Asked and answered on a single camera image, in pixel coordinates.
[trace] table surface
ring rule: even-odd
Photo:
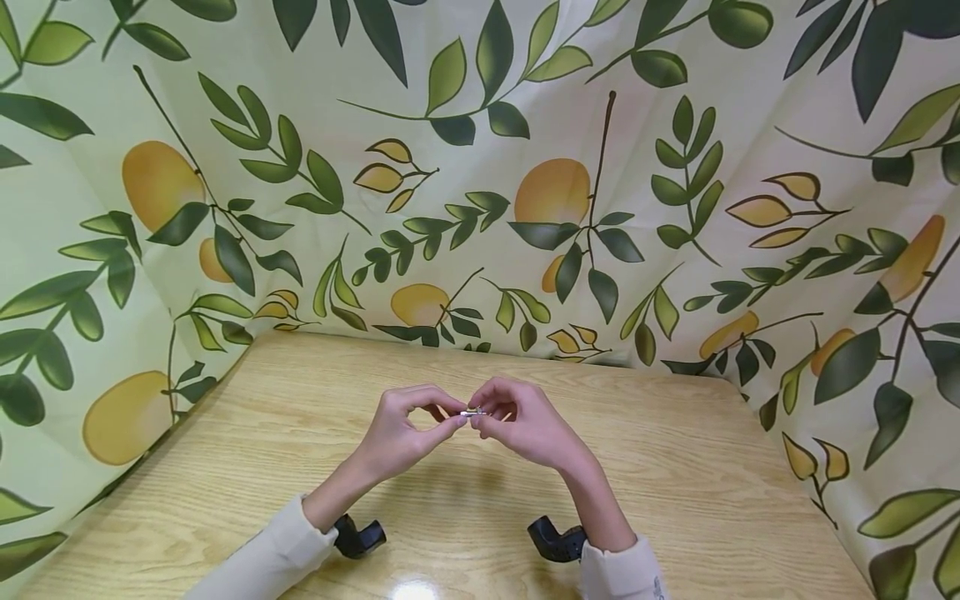
[[[674,598],[869,598],[862,577],[726,381],[493,354],[271,334],[93,511],[24,589],[37,598],[176,598],[330,473],[385,389],[469,398],[503,374],[541,385],[607,470]],[[423,411],[418,422],[429,422]],[[579,566],[526,527],[577,523],[563,482],[471,429],[350,511],[388,542],[334,553],[284,598],[575,598]]]

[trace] finger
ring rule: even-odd
[[[466,404],[433,384],[399,390],[396,396],[400,398],[403,408],[407,412],[415,408],[424,408],[429,404],[435,404],[443,408],[448,414],[467,410]]]
[[[421,431],[419,435],[426,440],[427,453],[432,452],[438,445],[452,438],[457,429],[460,429],[466,424],[467,418],[457,415],[456,417],[451,417],[435,425],[432,429]]]

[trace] yellow fruit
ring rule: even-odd
[[[220,259],[217,258],[217,250],[213,245],[213,238],[208,237],[200,243],[200,268],[204,270],[204,275],[220,281],[221,283],[232,283],[233,279],[224,271]]]
[[[557,271],[560,270],[560,263],[562,262],[564,262],[564,256],[561,254],[554,258],[550,266],[543,272],[540,288],[547,294],[553,294],[557,291]]]
[[[810,359],[810,370],[813,371],[813,374],[819,377],[830,356],[832,356],[838,348],[843,346],[847,340],[855,335],[856,333],[852,329],[840,329],[831,335],[830,339],[828,339],[825,344],[820,346],[820,349],[817,350],[817,353],[814,354],[813,358]]]
[[[727,213],[755,228],[768,228],[793,216],[786,204],[776,196],[753,196],[741,200],[728,208]]]
[[[135,460],[174,423],[167,376],[142,372],[114,385],[90,406],[84,418],[86,449],[105,465]]]
[[[913,294],[924,282],[924,271],[937,255],[945,224],[946,221],[940,215],[930,217],[920,233],[880,278],[880,285],[886,289],[893,303]]]
[[[542,162],[520,182],[514,214],[525,223],[577,223],[590,207],[587,167],[570,158]]]
[[[739,340],[741,335],[750,335],[756,331],[759,325],[760,319],[754,311],[748,310],[742,317],[720,327],[706,338],[700,346],[700,358],[707,360],[714,352]]]
[[[426,325],[432,327],[446,318],[444,307],[450,302],[446,292],[429,283],[414,283],[401,287],[390,298],[390,307],[394,314],[411,327]]]
[[[123,184],[143,226],[157,231],[189,202],[203,202],[204,182],[179,152],[151,140],[133,146],[123,159]]]

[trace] green leaf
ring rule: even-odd
[[[520,326],[520,349],[526,352],[537,342],[537,328],[529,322]]]
[[[464,53],[464,42],[457,37],[437,54],[430,65],[426,114],[452,100],[464,86],[466,78],[467,55]]]
[[[593,60],[584,50],[577,46],[561,46],[525,79],[530,82],[549,82],[589,66],[593,66]]]
[[[875,327],[844,342],[820,372],[813,403],[823,404],[860,385],[874,369],[879,354],[880,332]]]
[[[0,116],[58,141],[93,134],[84,120],[45,98],[0,92]]]
[[[673,301],[662,287],[658,287],[654,292],[654,315],[657,317],[657,323],[660,324],[660,330],[667,340],[673,339],[673,330],[677,328],[680,322],[680,312],[674,306]]]
[[[690,99],[683,96],[673,111],[673,134],[677,140],[686,145],[693,132],[693,105]]]
[[[205,308],[239,319],[251,319],[253,312],[237,300],[223,294],[204,294],[193,303],[194,308]]]
[[[206,396],[206,393],[212,390],[213,386],[215,385],[217,385],[216,377],[204,377],[200,381],[177,389],[177,393],[183,396],[183,399],[185,399],[187,402],[196,404],[201,398]]]
[[[587,282],[590,286],[590,292],[597,299],[600,305],[600,312],[603,313],[604,322],[610,324],[613,318],[613,311],[616,310],[616,303],[619,298],[619,290],[616,287],[616,281],[606,273],[591,268],[587,273]]]
[[[249,346],[253,343],[253,336],[244,326],[233,321],[224,321],[221,323],[220,333],[224,339],[237,346]]]
[[[886,540],[916,527],[951,502],[960,498],[957,490],[931,488],[895,495],[857,527],[857,533]]]
[[[516,313],[514,311],[514,301],[511,300],[510,294],[504,292],[500,295],[500,307],[496,309],[496,321],[503,326],[503,330],[510,332],[514,326],[514,317]]]
[[[697,133],[693,136],[693,143],[690,144],[690,148],[686,152],[687,160],[693,160],[706,148],[710,136],[713,135],[713,126],[716,119],[716,108],[709,107],[704,110],[704,114],[700,117],[700,125],[697,126]]]
[[[634,47],[639,48],[653,41],[670,24],[673,17],[684,9],[686,0],[647,0],[636,28]]]
[[[321,275],[320,281],[317,283],[317,291],[314,292],[313,294],[313,312],[315,315],[317,315],[321,319],[323,317],[326,317],[326,289],[327,287],[329,287],[330,279],[333,277],[333,274],[337,270],[339,265],[340,265],[339,260],[333,260],[329,265],[326,266],[326,269],[324,269],[324,274]]]
[[[519,290],[517,288],[507,288],[505,292],[515,294],[523,305],[527,307],[530,316],[538,323],[550,323],[550,309],[546,304],[534,298],[533,294]]]
[[[284,162],[291,169],[300,168],[303,160],[303,145],[300,143],[300,134],[287,115],[281,114],[276,120],[276,130],[280,134],[280,148],[283,149]]]
[[[0,39],[10,50],[10,56],[17,66],[22,62],[20,51],[20,37],[16,34],[16,26],[10,16],[10,9],[7,8],[7,0],[0,0]]]
[[[711,11],[707,19],[713,33],[734,48],[753,48],[763,43],[774,27],[774,16],[754,2],[726,2]]]
[[[686,312],[693,312],[694,310],[700,310],[704,306],[707,306],[713,301],[713,296],[695,296],[690,300],[684,302],[684,310]]]
[[[20,292],[0,308],[0,321],[42,312],[70,300],[97,278],[95,271],[74,271],[41,281]]]
[[[407,71],[403,62],[403,46],[389,0],[353,0],[353,6],[356,7],[360,23],[373,48],[406,87]]]
[[[430,127],[441,140],[451,146],[471,146],[476,135],[477,126],[473,119],[465,114],[455,117],[430,119]]]
[[[42,561],[66,538],[66,534],[55,531],[44,536],[9,541],[0,545],[0,582],[7,581]]]
[[[880,285],[879,281],[870,288],[863,300],[854,308],[853,312],[858,315],[885,315],[894,309],[894,304],[890,300],[890,294],[887,288]]]
[[[0,169],[11,169],[13,167],[23,167],[30,164],[30,161],[17,154],[10,148],[0,144]]]
[[[870,154],[875,155],[921,139],[958,100],[960,100],[960,84],[945,87],[923,97],[903,114],[886,139]]]
[[[42,515],[51,508],[37,506],[6,488],[0,488],[0,525],[9,525],[31,516]]]
[[[618,260],[623,262],[643,262],[643,255],[634,245],[627,232],[623,229],[604,229],[598,231],[597,235],[600,241],[607,247],[607,250]]]
[[[704,155],[704,159],[700,161],[700,166],[697,167],[697,172],[693,174],[693,179],[690,180],[690,186],[686,190],[689,198],[695,198],[707,187],[707,184],[716,175],[721,160],[723,160],[723,143],[714,142]]]
[[[54,388],[66,391],[73,387],[73,367],[70,357],[60,337],[53,331],[47,331],[37,340],[36,363],[43,378]]]
[[[634,72],[653,87],[666,88],[686,83],[683,59],[665,50],[640,50],[630,55]]]
[[[290,52],[297,50],[316,12],[317,0],[274,0],[276,22]]]
[[[31,352],[43,333],[43,329],[15,329],[0,333],[0,366]]]
[[[216,336],[213,335],[213,331],[210,330],[210,326],[206,324],[199,315],[191,314],[190,321],[193,322],[193,326],[197,329],[197,339],[200,340],[200,346],[204,350],[226,352],[224,347],[220,345],[220,342],[217,341]]]
[[[573,286],[577,282],[577,277],[580,276],[580,267],[583,262],[583,256],[583,251],[580,250],[580,245],[574,242],[570,245],[569,250],[566,251],[564,260],[561,261],[560,267],[557,269],[555,282],[557,287],[557,299],[560,300],[560,304],[563,304],[566,301],[566,297],[570,295],[570,291],[573,290]]]
[[[678,250],[680,246],[693,239],[686,230],[676,225],[659,226],[657,228],[657,236],[667,248],[672,248],[673,250]]]
[[[600,222],[597,223],[597,226],[611,226],[611,225],[623,225],[627,221],[630,221],[635,217],[635,214],[632,212],[612,212],[605,216],[603,219],[600,219]]]
[[[364,323],[363,318],[361,318],[360,315],[356,314],[355,312],[346,310],[345,308],[340,308],[339,306],[334,306],[332,304],[330,305],[330,310],[333,311],[333,314],[337,317],[337,319],[340,319],[354,329],[358,329],[360,331],[367,330],[367,324]]]
[[[556,250],[579,229],[573,223],[509,223],[511,229],[534,248]]]
[[[76,58],[93,38],[76,25],[45,21],[34,32],[23,55],[32,64],[64,64]]]
[[[251,269],[250,260],[243,254],[240,240],[233,237],[227,228],[218,225],[213,232],[213,246],[217,253],[217,260],[237,287],[250,296],[255,296],[256,282],[253,280],[253,269]]]
[[[924,340],[924,354],[937,376],[940,395],[960,408],[960,344]]]
[[[287,229],[293,227],[293,225],[289,223],[264,221],[260,217],[253,215],[240,215],[236,219],[247,231],[261,240],[276,240],[279,236],[286,233]]]
[[[344,279],[343,266],[339,261],[337,261],[337,268],[333,276],[333,291],[342,303],[363,310],[363,305],[360,303],[360,300],[357,299],[356,294],[354,294],[350,286],[347,285],[347,280]]]
[[[537,64],[537,60],[546,50],[553,32],[557,28],[557,14],[560,11],[560,2],[547,6],[537,17],[533,29],[530,30],[530,43],[527,46],[527,64],[523,67],[524,77]]]
[[[147,241],[166,246],[179,246],[190,239],[209,213],[208,204],[198,202],[184,204],[177,214],[147,238]]]
[[[70,320],[73,321],[77,333],[89,342],[99,342],[104,337],[104,320],[93,298],[83,292],[72,299],[68,306]],[[2,343],[3,338],[0,336],[0,351],[3,350]]]
[[[116,254],[107,263],[107,288],[118,308],[127,305],[136,279],[136,264],[126,252]]]
[[[793,49],[790,61],[786,65],[786,72],[783,74],[784,79],[803,68],[806,62],[827,43],[830,36],[843,22],[843,17],[847,14],[850,4],[851,0],[838,0],[836,4],[823,11],[810,23],[804,34],[800,36],[797,47]]]
[[[657,358],[657,338],[648,324],[641,323],[637,326],[634,332],[634,347],[640,362],[647,367],[654,364],[654,359]]]
[[[123,30],[138,44],[162,59],[180,61],[190,58],[190,53],[173,34],[153,23],[127,23]]]
[[[490,129],[504,137],[523,137],[530,139],[530,126],[520,111],[512,104],[494,102],[487,107]]]
[[[690,202],[690,196],[675,181],[669,180],[662,175],[654,175],[650,178],[650,187],[662,204],[667,206],[684,206]]]
[[[110,259],[117,252],[123,252],[127,249],[125,240],[113,238],[103,240],[90,240],[71,246],[64,246],[57,252],[70,258],[79,258],[80,260],[104,261]]]
[[[740,385],[745,386],[756,376],[760,370],[760,361],[756,359],[756,353],[749,345],[743,344],[736,354],[736,367],[740,371]]]
[[[686,159],[680,156],[680,153],[674,150],[666,141],[657,138],[655,148],[657,150],[657,159],[664,167],[683,169],[686,166]]]
[[[887,449],[900,437],[910,420],[913,397],[892,382],[876,389],[874,396],[874,414],[876,415],[876,435],[870,442],[864,470],[870,468]]]
[[[940,166],[944,177],[953,185],[960,185],[960,142],[947,144],[940,151]]]
[[[241,158],[240,164],[242,164],[251,175],[267,183],[284,183],[297,175],[297,169],[285,164],[267,162],[266,160]]]
[[[173,3],[206,21],[229,21],[237,14],[236,0],[173,0]]]
[[[960,526],[953,530],[933,573],[933,582],[944,598],[954,598],[960,591]]]
[[[514,34],[500,0],[493,0],[487,20],[480,30],[476,61],[477,72],[483,82],[485,106],[503,85],[503,80],[510,71],[510,64],[514,61]]]
[[[257,135],[260,136],[264,144],[270,143],[270,139],[274,135],[274,128],[270,123],[270,114],[263,106],[263,102],[253,93],[252,89],[245,85],[237,87],[237,95],[240,96],[243,106],[247,108],[247,112],[253,120],[253,125],[256,127]]]
[[[330,203],[320,196],[311,194],[310,192],[297,194],[296,196],[287,199],[285,204],[305,208],[306,210],[318,215],[333,215],[340,212],[340,207],[338,207],[336,204]]]

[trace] yellow leaf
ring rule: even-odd
[[[789,246],[793,244],[800,238],[804,237],[809,231],[807,228],[784,228],[777,229],[773,233],[767,233],[761,238],[758,238],[753,244],[750,245],[751,248],[783,248],[784,246]]]
[[[727,214],[755,228],[768,228],[793,216],[776,196],[753,196],[734,204]]]
[[[364,167],[354,183],[374,192],[392,192],[403,183],[403,176],[392,166],[376,162]]]
[[[847,458],[847,453],[823,440],[814,438],[813,441],[827,453],[827,481],[845,479],[850,474],[850,459]]]
[[[413,195],[414,195],[414,191],[412,189],[403,190],[402,192],[397,194],[396,198],[394,198],[394,201],[391,202],[389,206],[387,206],[387,212],[388,213],[397,212],[398,210],[403,208],[405,204],[407,204],[407,201],[413,198]]]
[[[413,162],[413,157],[410,155],[410,149],[407,148],[407,145],[392,137],[381,139],[370,146],[367,152],[379,152],[387,158],[403,164]]]
[[[550,335],[546,336],[548,340],[553,340],[553,343],[557,345],[557,348],[560,349],[560,352],[564,354],[573,354],[580,351],[580,345],[577,344],[577,341],[573,339],[573,336],[558,329]]]
[[[286,319],[290,316],[287,307],[279,302],[267,302],[253,315],[254,319]]]
[[[586,327],[580,327],[574,324],[572,324],[571,327],[577,330],[577,334],[580,335],[580,339],[584,341],[584,344],[593,346],[597,341],[597,332],[593,329],[587,329]]]
[[[294,310],[297,310],[297,306],[300,305],[300,297],[293,290],[274,290],[270,295],[283,298]]]
[[[820,180],[812,173],[784,173],[764,181],[780,185],[797,200],[813,202],[820,198]]]
[[[790,462],[790,468],[793,474],[801,481],[809,479],[813,473],[817,472],[817,459],[806,451],[805,448],[798,445],[790,439],[790,436],[783,435],[783,447],[786,449],[786,459]]]

